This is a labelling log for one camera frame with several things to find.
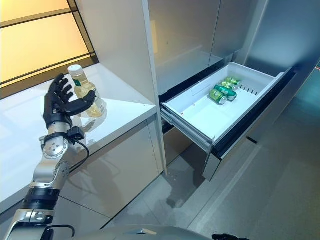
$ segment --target white bottle cap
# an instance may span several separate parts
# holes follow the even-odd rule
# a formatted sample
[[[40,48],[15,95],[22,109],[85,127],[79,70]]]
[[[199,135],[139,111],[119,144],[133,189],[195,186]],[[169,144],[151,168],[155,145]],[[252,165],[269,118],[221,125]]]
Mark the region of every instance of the white bottle cap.
[[[68,72],[71,76],[77,76],[84,73],[82,66],[75,64],[68,67]]]

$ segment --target can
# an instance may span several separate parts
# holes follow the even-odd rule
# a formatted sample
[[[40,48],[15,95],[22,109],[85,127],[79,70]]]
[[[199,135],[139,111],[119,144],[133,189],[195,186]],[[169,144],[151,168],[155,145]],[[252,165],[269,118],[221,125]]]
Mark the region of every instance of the can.
[[[234,76],[228,76],[224,79],[224,81],[234,84],[236,86],[239,85],[241,82],[238,78],[235,78]]]
[[[226,99],[230,102],[236,99],[238,94],[235,91],[230,90],[229,88],[226,88],[225,86],[222,86],[220,84],[217,84],[214,86],[214,89],[218,90],[219,92],[223,93],[226,96]]]
[[[235,91],[235,90],[239,89],[237,85],[234,85],[234,84],[232,84],[232,83],[230,83],[228,81],[222,81],[220,84],[222,86],[226,87],[227,89],[232,90],[232,91]]]
[[[227,97],[216,89],[212,89],[209,93],[210,98],[215,101],[217,104],[225,104],[227,101]]]

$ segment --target bottle label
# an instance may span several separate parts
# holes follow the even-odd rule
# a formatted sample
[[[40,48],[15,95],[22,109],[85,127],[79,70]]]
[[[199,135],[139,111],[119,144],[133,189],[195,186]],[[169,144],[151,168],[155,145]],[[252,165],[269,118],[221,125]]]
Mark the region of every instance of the bottle label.
[[[81,83],[79,80],[77,79],[72,79],[74,81],[74,84],[77,86],[77,87],[81,87]]]
[[[98,109],[101,111],[101,113],[104,111],[104,107],[102,104],[102,99],[98,93],[97,88],[93,89],[94,90],[94,94],[95,94],[95,99],[94,99],[94,103],[96,104],[96,106],[98,107]]]

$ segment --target black cable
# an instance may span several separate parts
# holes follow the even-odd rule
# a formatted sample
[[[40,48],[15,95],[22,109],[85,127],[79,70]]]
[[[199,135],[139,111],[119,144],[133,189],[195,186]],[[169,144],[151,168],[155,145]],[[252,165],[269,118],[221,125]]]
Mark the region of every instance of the black cable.
[[[75,171],[77,168],[79,168],[82,164],[84,164],[87,159],[90,157],[90,152],[89,152],[89,149],[87,148],[86,145],[84,145],[82,142],[78,141],[78,140],[74,140],[76,143],[80,144],[82,147],[84,147],[84,149],[86,150],[86,157],[81,160],[80,162],[78,162],[77,164],[73,165],[71,168],[70,168],[70,173],[72,173],[73,171]]]
[[[72,230],[72,236],[71,236],[72,238],[76,234],[75,228],[73,226],[71,226],[71,225],[52,225],[52,226],[47,226],[44,231],[46,232],[49,229],[53,229],[53,228],[68,228],[68,229],[71,229]]]

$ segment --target open drawer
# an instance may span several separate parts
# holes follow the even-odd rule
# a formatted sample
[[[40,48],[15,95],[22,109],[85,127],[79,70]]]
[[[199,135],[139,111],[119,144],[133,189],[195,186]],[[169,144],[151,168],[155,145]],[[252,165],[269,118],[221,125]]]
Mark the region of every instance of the open drawer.
[[[218,105],[210,90],[228,76],[241,83],[234,101]],[[210,180],[221,160],[293,77],[293,69],[273,77],[230,62],[161,104],[161,116],[208,153],[203,175]]]

